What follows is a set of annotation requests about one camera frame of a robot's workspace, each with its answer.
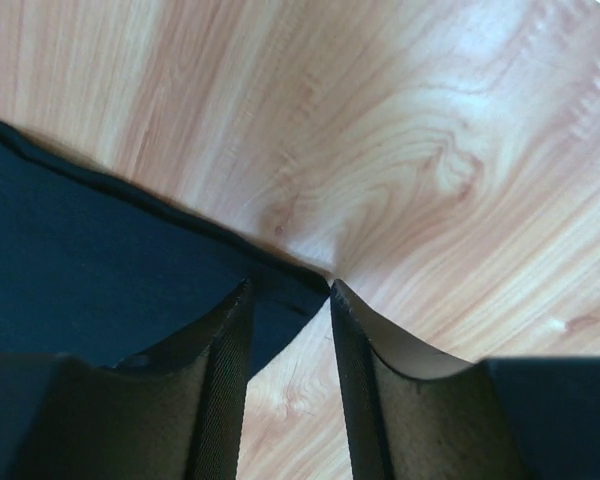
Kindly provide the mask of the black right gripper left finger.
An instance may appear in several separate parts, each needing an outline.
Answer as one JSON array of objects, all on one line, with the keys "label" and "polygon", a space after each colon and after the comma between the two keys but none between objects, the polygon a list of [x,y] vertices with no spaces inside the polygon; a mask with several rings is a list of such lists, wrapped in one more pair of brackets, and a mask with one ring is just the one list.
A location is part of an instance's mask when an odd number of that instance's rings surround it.
[{"label": "black right gripper left finger", "polygon": [[114,367],[0,353],[0,479],[232,479],[252,284]]}]

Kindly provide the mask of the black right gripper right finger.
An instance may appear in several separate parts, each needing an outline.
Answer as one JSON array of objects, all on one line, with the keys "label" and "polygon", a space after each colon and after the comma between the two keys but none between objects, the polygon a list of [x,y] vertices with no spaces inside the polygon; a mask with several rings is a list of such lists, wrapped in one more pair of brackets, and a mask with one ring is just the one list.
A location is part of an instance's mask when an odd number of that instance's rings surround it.
[{"label": "black right gripper right finger", "polygon": [[600,479],[600,357],[475,363],[335,281],[330,309],[357,479]]}]

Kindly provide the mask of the black t-shirt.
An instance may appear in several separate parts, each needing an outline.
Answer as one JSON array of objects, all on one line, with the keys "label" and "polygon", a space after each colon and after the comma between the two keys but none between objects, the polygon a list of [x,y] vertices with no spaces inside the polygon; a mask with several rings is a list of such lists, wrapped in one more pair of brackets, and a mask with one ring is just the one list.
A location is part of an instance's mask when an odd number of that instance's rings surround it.
[{"label": "black t-shirt", "polygon": [[0,121],[0,352],[69,352],[112,366],[243,280],[255,294],[258,372],[326,302],[320,274]]}]

